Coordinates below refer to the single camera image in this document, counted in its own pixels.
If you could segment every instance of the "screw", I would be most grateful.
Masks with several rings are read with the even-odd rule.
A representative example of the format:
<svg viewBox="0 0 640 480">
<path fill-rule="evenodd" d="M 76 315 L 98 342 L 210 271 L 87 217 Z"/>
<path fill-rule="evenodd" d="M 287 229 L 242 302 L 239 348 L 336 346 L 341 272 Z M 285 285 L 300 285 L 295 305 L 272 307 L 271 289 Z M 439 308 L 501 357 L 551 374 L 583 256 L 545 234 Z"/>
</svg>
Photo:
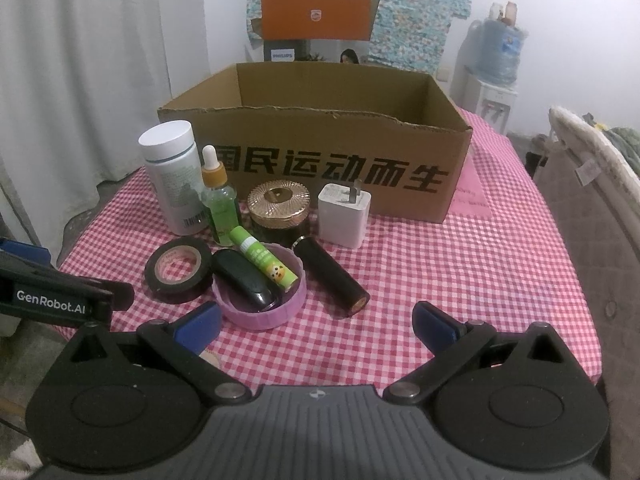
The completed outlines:
<svg viewBox="0 0 640 480">
<path fill-rule="evenodd" d="M 404 397 L 405 399 L 413 399 L 420 393 L 420 386 L 407 381 L 400 381 L 389 386 L 389 392 L 396 397 Z"/>
<path fill-rule="evenodd" d="M 242 397 L 246 388 L 240 383 L 222 383 L 216 386 L 214 393 L 221 399 L 237 399 Z"/>
</svg>

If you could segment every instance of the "tape roll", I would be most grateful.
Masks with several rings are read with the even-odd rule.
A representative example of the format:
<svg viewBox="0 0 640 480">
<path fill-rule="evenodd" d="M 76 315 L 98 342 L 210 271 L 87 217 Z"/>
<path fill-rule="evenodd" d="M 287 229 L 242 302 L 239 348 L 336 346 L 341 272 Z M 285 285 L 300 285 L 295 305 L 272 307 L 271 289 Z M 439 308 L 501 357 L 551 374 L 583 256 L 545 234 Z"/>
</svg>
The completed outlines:
<svg viewBox="0 0 640 480">
<path fill-rule="evenodd" d="M 191 271 L 178 280 L 165 276 L 171 264 L 189 260 Z M 195 300 L 213 279 L 211 249 L 199 238 L 185 236 L 158 247 L 145 266 L 145 281 L 153 296 L 163 303 L 179 304 Z"/>
</svg>

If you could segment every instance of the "white bottle cap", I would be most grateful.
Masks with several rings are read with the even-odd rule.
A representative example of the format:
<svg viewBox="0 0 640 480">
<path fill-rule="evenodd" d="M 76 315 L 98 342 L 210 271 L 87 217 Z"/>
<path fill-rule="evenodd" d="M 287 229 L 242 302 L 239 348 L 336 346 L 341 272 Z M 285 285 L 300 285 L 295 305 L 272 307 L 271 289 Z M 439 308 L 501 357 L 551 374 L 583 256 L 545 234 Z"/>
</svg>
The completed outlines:
<svg viewBox="0 0 640 480">
<path fill-rule="evenodd" d="M 202 149 L 202 158 L 204 159 L 204 169 L 207 171 L 215 170 L 220 165 L 216 149 L 210 144 Z"/>
<path fill-rule="evenodd" d="M 189 121 L 169 121 L 158 124 L 140 135 L 138 144 L 142 156 L 149 162 L 158 162 L 180 155 L 188 150 L 195 138 Z"/>
</svg>

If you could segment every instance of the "white pill bottle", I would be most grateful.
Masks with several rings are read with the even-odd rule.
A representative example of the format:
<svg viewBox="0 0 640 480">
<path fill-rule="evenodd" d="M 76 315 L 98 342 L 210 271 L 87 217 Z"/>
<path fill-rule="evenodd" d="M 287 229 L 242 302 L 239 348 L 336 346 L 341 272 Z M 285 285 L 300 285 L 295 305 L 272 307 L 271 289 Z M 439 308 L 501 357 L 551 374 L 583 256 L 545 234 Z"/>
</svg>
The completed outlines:
<svg viewBox="0 0 640 480">
<path fill-rule="evenodd" d="M 200 157 L 189 121 L 158 124 L 138 139 L 146 172 L 172 233 L 192 235 L 207 226 L 200 201 Z"/>
</svg>

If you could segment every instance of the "green lip balm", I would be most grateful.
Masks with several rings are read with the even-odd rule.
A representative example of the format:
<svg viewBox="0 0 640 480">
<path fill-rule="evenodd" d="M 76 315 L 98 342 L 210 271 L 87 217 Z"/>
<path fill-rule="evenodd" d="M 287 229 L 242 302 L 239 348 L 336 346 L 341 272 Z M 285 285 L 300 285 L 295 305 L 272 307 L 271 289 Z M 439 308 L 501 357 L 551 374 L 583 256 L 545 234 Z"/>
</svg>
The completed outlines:
<svg viewBox="0 0 640 480">
<path fill-rule="evenodd" d="M 298 277 L 290 269 L 242 226 L 233 228 L 229 233 L 229 238 L 240 247 L 240 252 L 247 260 L 258 267 L 272 282 L 281 286 L 285 292 L 298 280 Z"/>
</svg>

